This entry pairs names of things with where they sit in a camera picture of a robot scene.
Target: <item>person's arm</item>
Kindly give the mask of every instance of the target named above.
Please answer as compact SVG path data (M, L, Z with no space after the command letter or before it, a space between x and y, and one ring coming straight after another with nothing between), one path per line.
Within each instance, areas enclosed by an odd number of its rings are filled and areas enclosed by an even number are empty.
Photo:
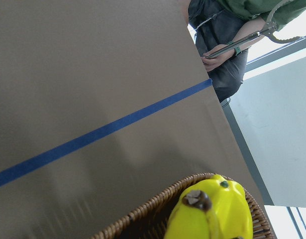
M248 21L246 22L241 28L240 30L237 32L237 34L235 35L235 37L233 38L233 42L242 39L243 37L246 37L247 35L255 32L255 31L259 31L263 28L265 24L265 21L261 18L261 17L257 17L254 20ZM254 43L260 41L264 36L260 36L255 40L249 41L241 46L240 49L244 50L249 48L250 46L252 46ZM222 48L224 48L225 44L221 44L218 45L216 47L214 47L211 51L204 53L204 56L208 56L212 53L214 53L215 51L218 51ZM205 59L203 57L201 57L203 63L204 63L204 67L205 69L209 72L212 71L213 69L215 69L216 67L220 66L222 63L224 63L226 60L228 60L230 57L232 57L234 54L234 49L227 51L219 56L217 56L216 58L213 59Z

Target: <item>woven wicker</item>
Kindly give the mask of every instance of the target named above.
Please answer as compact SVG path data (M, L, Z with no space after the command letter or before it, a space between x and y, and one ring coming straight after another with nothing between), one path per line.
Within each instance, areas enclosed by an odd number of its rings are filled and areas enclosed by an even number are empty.
M181 193L193 184L208 179L212 173L194 174L186 177L148 200L143 205L109 225L92 239L162 239L168 217ZM252 221L254 239L274 239L271 228L263 211L255 199L245 190Z

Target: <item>basket rim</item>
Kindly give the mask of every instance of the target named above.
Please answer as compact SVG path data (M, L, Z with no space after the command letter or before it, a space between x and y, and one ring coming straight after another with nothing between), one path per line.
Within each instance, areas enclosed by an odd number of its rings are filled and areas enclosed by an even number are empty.
M141 218L146 217L149 213L153 211L159 212L163 206L168 203L171 199L176 197L179 193L184 191L186 188L194 185L204 179L209 179L211 176L217 173L198 173L192 174L181 180L173 183L172 185L165 188L160 193L156 194L149 200L147 200L142 205L138 206L134 210L130 211L124 217L118 219L116 222L110 224L109 226L105 227L102 231L98 232L97 234L93 235L92 239L113 239L118 237L124 229L130 226L132 223L139 221ZM234 181L232 178L221 175L226 180ZM245 189L246 200L248 202L249 208L253 208L252 211L252 218L253 218L253 225L254 225L254 235L256 237L261 236L268 236L267 238L275 239L270 222L267 220L264 212L262 211L261 207L257 203L257 201L253 198L253 196ZM263 226L262 230L255 231L256 226Z

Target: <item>person's hand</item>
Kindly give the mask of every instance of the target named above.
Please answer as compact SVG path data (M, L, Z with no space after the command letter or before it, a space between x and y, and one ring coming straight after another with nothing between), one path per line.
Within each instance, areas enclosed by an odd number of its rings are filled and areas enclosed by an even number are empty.
M212 53L214 53L215 51L218 51L222 48L224 48L227 45L221 44L218 46L215 46L211 51L204 53L204 56L208 56ZM207 70L207 72L212 71L213 69L215 69L216 67L220 66L222 63L224 63L226 60L228 60L230 57L232 57L234 54L234 49L231 49L230 51L227 51L219 56L217 56L216 58L213 59L205 59L203 57L201 57L202 62L204 64L205 69Z

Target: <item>person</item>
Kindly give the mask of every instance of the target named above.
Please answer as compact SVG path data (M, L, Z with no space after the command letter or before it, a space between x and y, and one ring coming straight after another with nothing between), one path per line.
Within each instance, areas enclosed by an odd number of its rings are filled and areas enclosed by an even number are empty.
M280 1L178 0L186 23L197 32L196 47L220 102L238 91L243 83L248 48L263 36L216 58L204 57L261 30L268 14ZM306 0L292 0L275 12L272 21L280 30L304 10Z

